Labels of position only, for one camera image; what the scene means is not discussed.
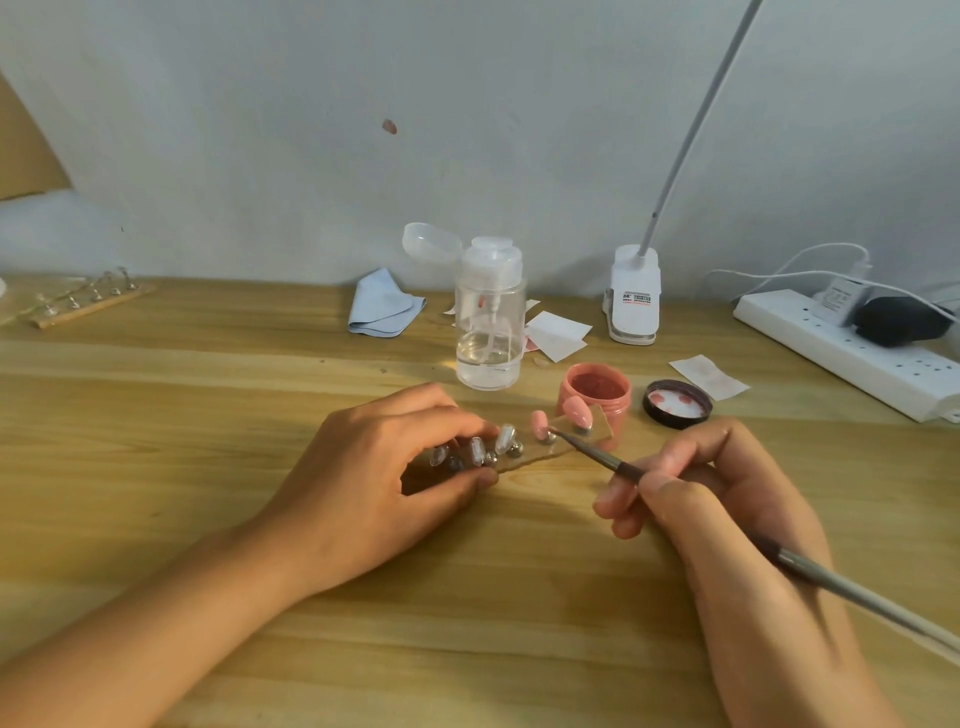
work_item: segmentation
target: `pink false nail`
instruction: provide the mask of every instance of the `pink false nail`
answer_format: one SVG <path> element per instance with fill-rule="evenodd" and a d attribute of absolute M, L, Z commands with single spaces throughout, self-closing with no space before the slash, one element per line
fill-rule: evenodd
<path fill-rule="evenodd" d="M 550 432 L 550 425 L 546 419 L 546 412 L 542 409 L 538 409 L 532 415 L 530 415 L 530 429 L 534 431 L 534 437 L 536 437 L 541 442 L 546 440 L 547 435 Z"/>
<path fill-rule="evenodd" d="M 574 396 L 564 400 L 564 414 L 581 429 L 593 427 L 593 413 L 590 412 L 587 403 L 580 397 Z"/>

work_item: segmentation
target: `black adapter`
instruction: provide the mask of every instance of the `black adapter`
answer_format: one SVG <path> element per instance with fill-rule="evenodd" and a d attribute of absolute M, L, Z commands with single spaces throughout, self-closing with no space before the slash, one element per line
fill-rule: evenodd
<path fill-rule="evenodd" d="M 858 336 L 888 349 L 912 341 L 939 339 L 952 323 L 947 316 L 907 296 L 872 299 L 853 315 Z"/>

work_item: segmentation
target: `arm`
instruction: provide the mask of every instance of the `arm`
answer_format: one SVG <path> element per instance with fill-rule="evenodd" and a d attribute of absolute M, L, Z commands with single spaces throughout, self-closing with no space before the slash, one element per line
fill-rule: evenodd
<path fill-rule="evenodd" d="M 593 505 L 633 538 L 650 512 L 686 566 L 717 690 L 736 728 L 902 723 L 864 660 L 843 602 L 790 581 L 740 527 L 832 567 L 816 514 L 736 420 L 685 430 Z"/>
<path fill-rule="evenodd" d="M 483 468 L 407 497 L 400 474 L 423 448 L 495 433 L 435 385 L 334 413 L 251 521 L 0 668 L 0 725 L 151 725 L 267 621 L 394 557 L 492 485 Z"/>

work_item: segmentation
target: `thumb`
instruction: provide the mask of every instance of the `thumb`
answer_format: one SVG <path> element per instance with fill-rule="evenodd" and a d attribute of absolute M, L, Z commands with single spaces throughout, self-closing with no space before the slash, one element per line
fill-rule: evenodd
<path fill-rule="evenodd" d="M 778 573 L 706 485 L 653 471 L 638 488 L 684 560 L 695 594 L 729 599 L 731 590 L 755 592 Z"/>
<path fill-rule="evenodd" d="M 407 524 L 411 540 L 419 541 L 455 513 L 469 506 L 477 493 L 490 488 L 499 477 L 493 468 L 472 468 L 409 496 L 410 512 Z"/>

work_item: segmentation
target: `power outlet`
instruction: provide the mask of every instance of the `power outlet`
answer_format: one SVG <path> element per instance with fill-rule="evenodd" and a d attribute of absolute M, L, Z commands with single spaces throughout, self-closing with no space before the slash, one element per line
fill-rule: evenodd
<path fill-rule="evenodd" d="M 960 423 L 960 363 L 917 346 L 884 349 L 813 315 L 796 291 L 744 296 L 733 316 L 917 422 Z"/>

